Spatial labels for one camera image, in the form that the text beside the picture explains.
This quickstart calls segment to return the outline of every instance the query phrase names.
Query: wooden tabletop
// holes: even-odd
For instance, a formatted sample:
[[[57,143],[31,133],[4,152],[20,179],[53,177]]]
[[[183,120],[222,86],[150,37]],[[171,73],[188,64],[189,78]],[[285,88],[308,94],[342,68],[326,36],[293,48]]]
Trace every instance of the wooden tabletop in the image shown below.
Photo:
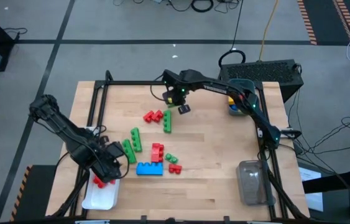
[[[94,82],[78,83],[70,115],[77,126],[86,125],[93,86]],[[153,91],[160,95],[164,87],[153,86]],[[264,83],[264,93],[270,122],[280,129],[287,127],[279,84]],[[187,114],[180,115],[176,108],[171,109],[172,133],[165,134],[162,123],[146,123],[142,119],[150,110],[167,109],[164,102],[150,94],[149,86],[109,86],[103,125],[107,126],[105,134],[110,141],[129,139],[130,130],[138,127],[143,148],[142,153],[136,153],[138,162],[150,162],[152,143],[159,142],[165,145],[165,153],[179,158],[183,170],[180,175],[170,174],[168,162],[165,161],[163,176],[137,176],[137,164],[131,164],[128,175],[121,180],[117,205],[108,211],[89,210],[89,219],[138,220],[141,215],[147,215],[149,220],[169,217],[223,220],[224,216],[230,216],[233,221],[270,220],[267,206],[244,205],[237,187],[238,164],[257,159],[258,145],[253,120],[248,116],[230,116],[227,97],[210,91],[191,92],[187,103],[191,108]],[[281,140],[281,144],[292,146],[288,139]],[[284,190],[301,212],[309,217],[295,153],[280,146],[277,159]],[[126,162],[122,160],[122,163],[125,164],[122,167],[124,170]],[[76,172],[77,165],[69,157],[60,164],[47,215],[55,212],[68,197],[74,188]],[[281,217],[274,189],[273,193],[277,199],[276,214]],[[82,190],[77,214],[80,214],[84,195],[85,191]]]

